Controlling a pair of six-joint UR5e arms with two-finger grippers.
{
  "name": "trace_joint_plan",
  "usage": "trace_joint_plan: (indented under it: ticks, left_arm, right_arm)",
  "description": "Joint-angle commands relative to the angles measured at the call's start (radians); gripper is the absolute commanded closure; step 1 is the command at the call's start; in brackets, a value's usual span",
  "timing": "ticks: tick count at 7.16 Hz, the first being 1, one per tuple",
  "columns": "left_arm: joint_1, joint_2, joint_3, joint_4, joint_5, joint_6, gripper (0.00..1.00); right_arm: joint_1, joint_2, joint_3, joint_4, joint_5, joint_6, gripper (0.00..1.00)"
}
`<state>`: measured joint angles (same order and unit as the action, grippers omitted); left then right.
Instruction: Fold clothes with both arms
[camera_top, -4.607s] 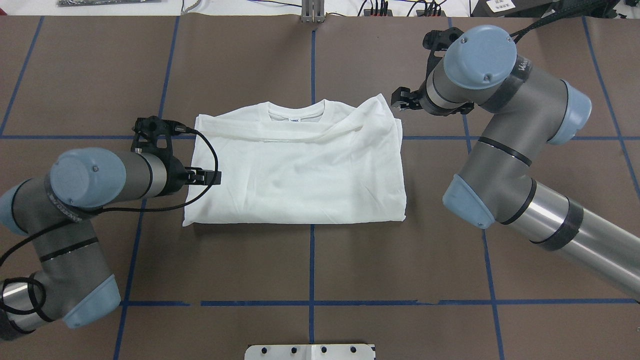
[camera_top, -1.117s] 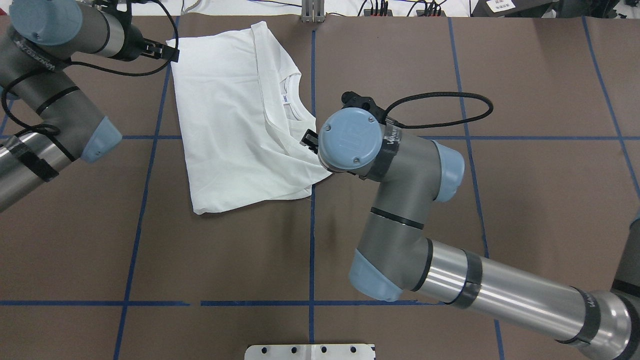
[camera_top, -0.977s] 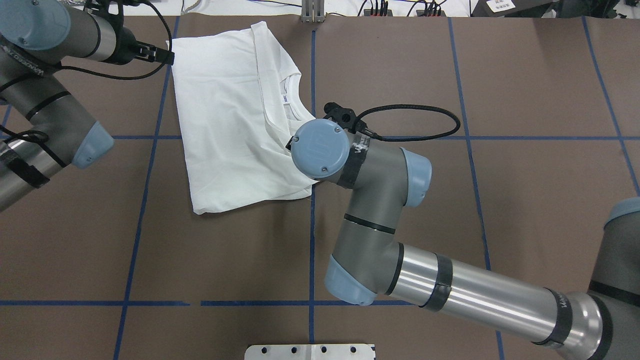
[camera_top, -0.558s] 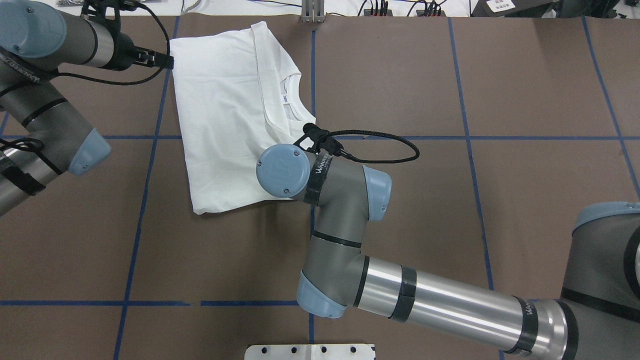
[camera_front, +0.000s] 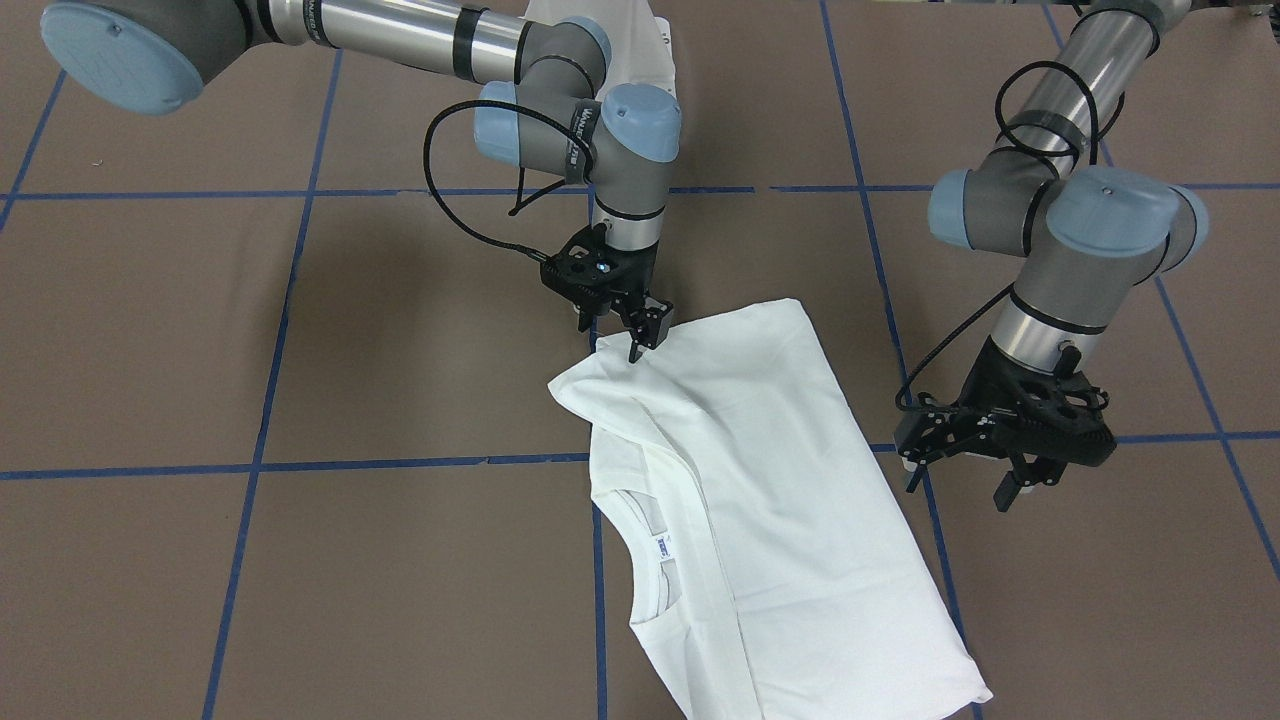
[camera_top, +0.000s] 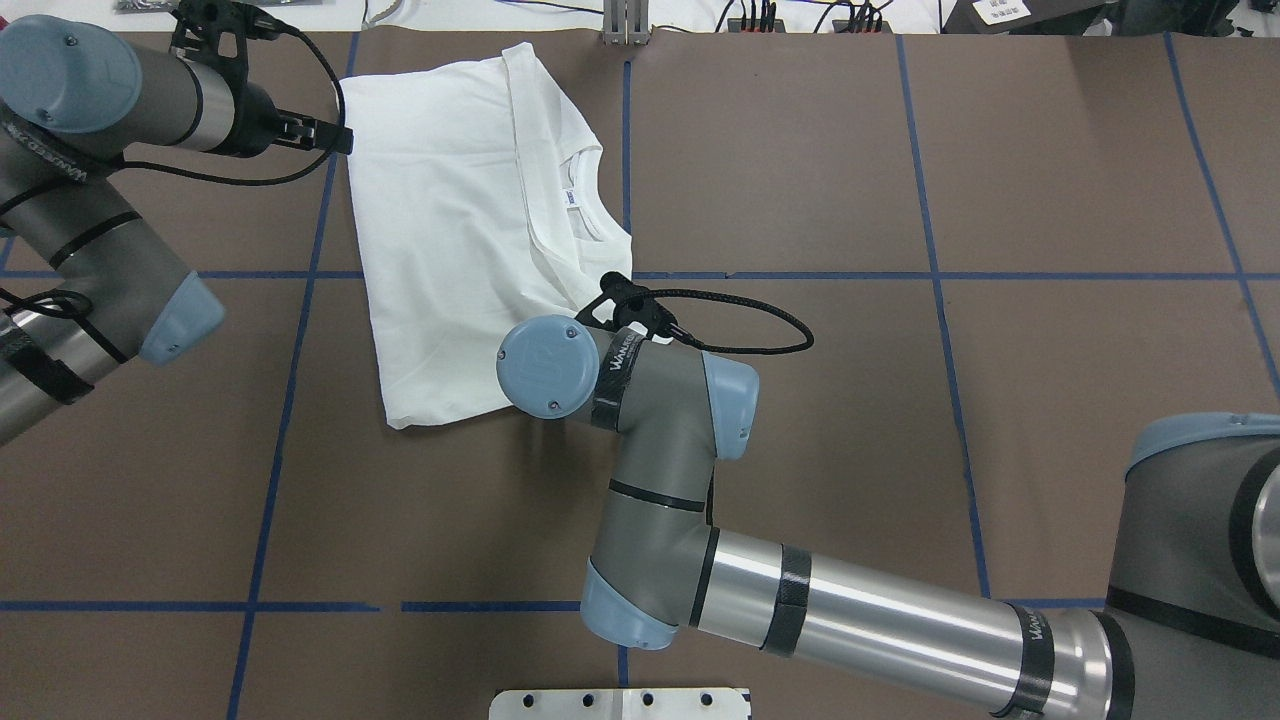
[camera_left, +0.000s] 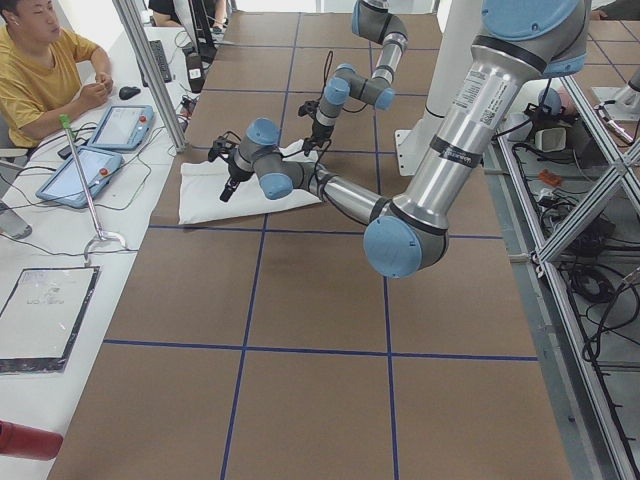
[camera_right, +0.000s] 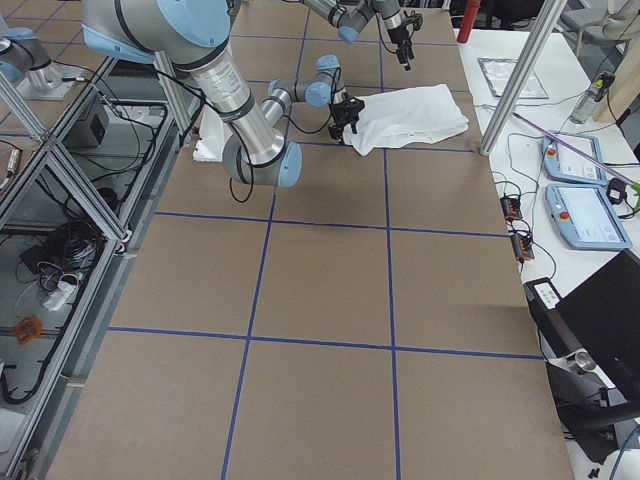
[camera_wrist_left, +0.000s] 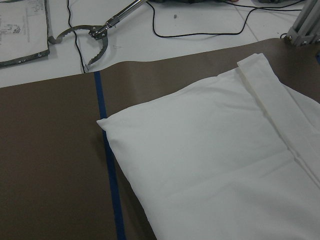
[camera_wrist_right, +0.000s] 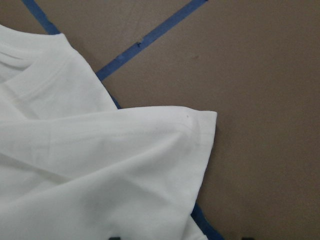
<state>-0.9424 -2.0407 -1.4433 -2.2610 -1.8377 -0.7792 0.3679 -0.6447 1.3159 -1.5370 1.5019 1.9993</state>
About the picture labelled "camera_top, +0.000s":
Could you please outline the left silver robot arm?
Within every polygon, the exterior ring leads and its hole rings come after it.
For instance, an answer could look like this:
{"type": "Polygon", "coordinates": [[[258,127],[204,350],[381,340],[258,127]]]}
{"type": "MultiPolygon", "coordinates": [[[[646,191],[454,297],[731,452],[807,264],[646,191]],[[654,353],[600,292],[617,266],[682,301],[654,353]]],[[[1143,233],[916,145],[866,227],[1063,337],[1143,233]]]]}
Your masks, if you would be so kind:
{"type": "Polygon", "coordinates": [[[337,73],[307,35],[264,9],[180,1],[164,51],[100,26],[32,14],[3,29],[3,229],[61,283],[3,292],[3,441],[77,404],[133,357],[156,366],[220,327],[224,306],[113,186],[136,143],[228,158],[271,146],[353,149],[337,73]],[[335,94],[334,120],[280,109],[250,81],[252,40],[303,42],[335,94]]]}

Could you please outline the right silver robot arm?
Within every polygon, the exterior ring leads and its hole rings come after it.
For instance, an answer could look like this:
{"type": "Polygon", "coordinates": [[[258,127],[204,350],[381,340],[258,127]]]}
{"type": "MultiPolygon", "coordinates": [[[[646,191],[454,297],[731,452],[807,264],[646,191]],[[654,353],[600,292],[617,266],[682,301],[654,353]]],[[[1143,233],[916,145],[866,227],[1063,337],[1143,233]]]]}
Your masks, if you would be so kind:
{"type": "Polygon", "coordinates": [[[1144,428],[1103,607],[1046,616],[710,524],[714,465],[753,428],[746,364],[550,315],[506,336],[495,374],[531,416],[620,436],[581,601],[613,644],[689,626],[996,719],[1277,716],[1275,415],[1144,428]]]}

